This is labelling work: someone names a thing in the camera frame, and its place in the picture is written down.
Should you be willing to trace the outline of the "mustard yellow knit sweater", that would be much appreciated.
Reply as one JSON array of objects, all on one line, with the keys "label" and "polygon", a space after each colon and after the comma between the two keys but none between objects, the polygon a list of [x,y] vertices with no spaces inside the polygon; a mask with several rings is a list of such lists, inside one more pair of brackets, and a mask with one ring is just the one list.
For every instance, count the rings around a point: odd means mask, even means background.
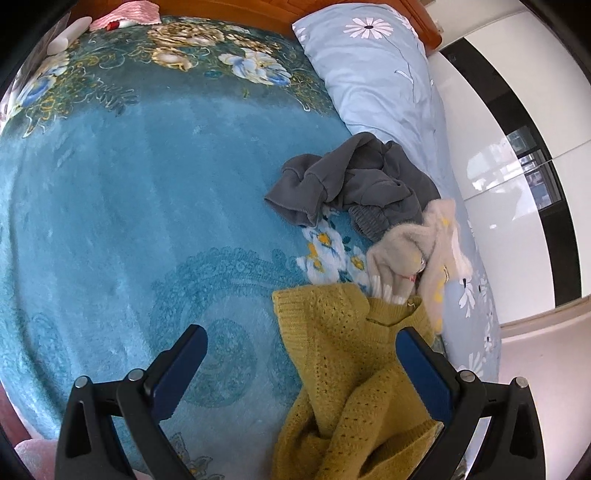
[{"label": "mustard yellow knit sweater", "polygon": [[402,305],[358,285],[273,292],[280,336],[301,378],[273,452],[273,479],[407,479],[442,425],[398,359],[398,333],[435,332],[420,297]]}]

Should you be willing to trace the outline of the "beige fluffy sweater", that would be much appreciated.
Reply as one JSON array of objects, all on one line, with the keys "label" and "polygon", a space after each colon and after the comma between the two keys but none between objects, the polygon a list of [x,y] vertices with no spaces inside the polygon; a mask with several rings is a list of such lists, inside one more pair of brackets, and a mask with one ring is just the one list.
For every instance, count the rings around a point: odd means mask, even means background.
[{"label": "beige fluffy sweater", "polygon": [[445,286],[470,277],[473,267],[460,245],[456,203],[428,203],[421,224],[391,227],[366,254],[370,295],[402,305],[418,295],[423,299],[434,331],[443,332]]}]

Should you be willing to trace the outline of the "dark grey sweatshirt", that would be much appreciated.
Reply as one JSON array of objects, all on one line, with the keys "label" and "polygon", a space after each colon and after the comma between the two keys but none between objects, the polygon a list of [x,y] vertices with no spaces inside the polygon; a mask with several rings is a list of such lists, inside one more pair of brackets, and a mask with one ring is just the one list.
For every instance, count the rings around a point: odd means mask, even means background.
[{"label": "dark grey sweatshirt", "polygon": [[363,132],[325,155],[285,162],[264,200],[297,226],[317,226],[324,207],[346,211],[356,231],[377,242],[391,227],[421,224],[428,203],[440,198],[401,145]]}]

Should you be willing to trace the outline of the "teal floral blanket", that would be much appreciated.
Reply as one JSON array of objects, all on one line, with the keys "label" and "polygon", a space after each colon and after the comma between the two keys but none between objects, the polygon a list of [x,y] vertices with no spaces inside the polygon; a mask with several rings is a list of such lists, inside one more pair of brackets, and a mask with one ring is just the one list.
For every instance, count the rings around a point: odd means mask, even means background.
[{"label": "teal floral blanket", "polygon": [[301,45],[168,17],[45,60],[1,135],[1,380],[58,437],[74,380],[117,380],[192,323],[207,355],[163,429],[199,479],[266,479],[301,388],[271,295],[369,286],[345,211],[280,217],[288,159],[349,131]]}]

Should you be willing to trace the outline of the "white glossy wardrobe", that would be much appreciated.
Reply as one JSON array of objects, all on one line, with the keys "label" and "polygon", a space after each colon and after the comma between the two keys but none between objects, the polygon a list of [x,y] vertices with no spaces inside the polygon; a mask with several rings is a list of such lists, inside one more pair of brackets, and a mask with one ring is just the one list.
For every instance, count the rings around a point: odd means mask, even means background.
[{"label": "white glossy wardrobe", "polygon": [[430,60],[499,320],[590,292],[590,82],[519,1],[435,1]]}]

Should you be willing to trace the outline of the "light blue daisy quilt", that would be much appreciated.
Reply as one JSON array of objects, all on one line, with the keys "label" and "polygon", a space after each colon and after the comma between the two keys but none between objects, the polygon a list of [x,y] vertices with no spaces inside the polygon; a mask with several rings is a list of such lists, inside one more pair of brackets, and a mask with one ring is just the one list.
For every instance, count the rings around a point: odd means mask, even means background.
[{"label": "light blue daisy quilt", "polygon": [[291,28],[346,128],[397,142],[440,195],[455,200],[459,243],[473,272],[446,286],[443,344],[457,369],[497,380],[501,338],[494,297],[452,169],[444,104],[416,28],[401,9],[370,3],[325,7]]}]

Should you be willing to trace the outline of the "pink folded garment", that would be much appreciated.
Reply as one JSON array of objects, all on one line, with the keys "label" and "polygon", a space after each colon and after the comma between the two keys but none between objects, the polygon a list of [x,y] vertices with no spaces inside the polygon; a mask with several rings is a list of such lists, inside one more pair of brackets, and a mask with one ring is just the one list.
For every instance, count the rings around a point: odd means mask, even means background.
[{"label": "pink folded garment", "polygon": [[159,6],[150,1],[128,1],[89,25],[91,32],[116,30],[131,26],[153,26],[161,23]]}]

